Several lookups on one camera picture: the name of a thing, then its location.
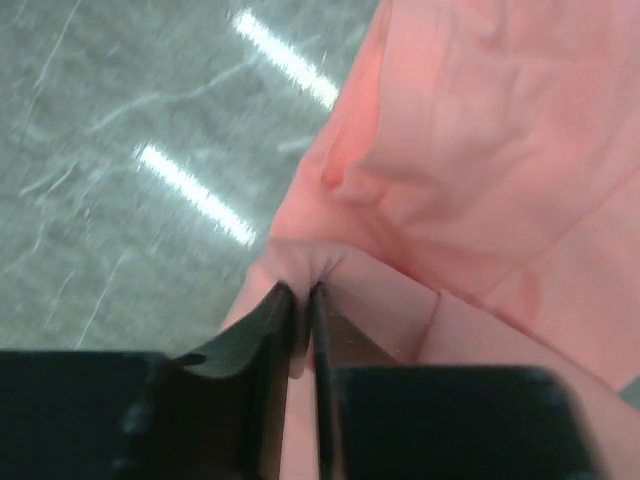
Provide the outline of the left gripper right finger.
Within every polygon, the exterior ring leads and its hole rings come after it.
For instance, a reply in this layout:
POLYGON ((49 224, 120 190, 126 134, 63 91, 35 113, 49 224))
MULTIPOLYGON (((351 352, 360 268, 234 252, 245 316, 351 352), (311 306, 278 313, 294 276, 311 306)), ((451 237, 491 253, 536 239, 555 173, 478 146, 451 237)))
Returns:
POLYGON ((332 305, 308 304, 323 479, 596 479, 569 391, 533 366, 401 364, 332 305))

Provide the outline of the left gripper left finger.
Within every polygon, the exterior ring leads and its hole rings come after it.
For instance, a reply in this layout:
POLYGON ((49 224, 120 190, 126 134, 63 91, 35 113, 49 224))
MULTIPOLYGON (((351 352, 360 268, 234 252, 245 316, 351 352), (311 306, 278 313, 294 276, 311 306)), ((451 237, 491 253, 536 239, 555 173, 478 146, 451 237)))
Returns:
POLYGON ((178 357, 149 351, 1 354, 5 479, 275 479, 293 295, 178 357))

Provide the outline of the pink t-shirt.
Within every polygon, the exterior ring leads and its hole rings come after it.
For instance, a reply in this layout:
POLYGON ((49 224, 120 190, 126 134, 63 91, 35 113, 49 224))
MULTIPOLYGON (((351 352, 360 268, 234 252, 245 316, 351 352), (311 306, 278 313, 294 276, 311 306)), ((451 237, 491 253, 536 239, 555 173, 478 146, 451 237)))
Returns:
POLYGON ((383 1, 227 322, 277 281, 400 361, 534 364, 639 475, 639 5, 383 1))

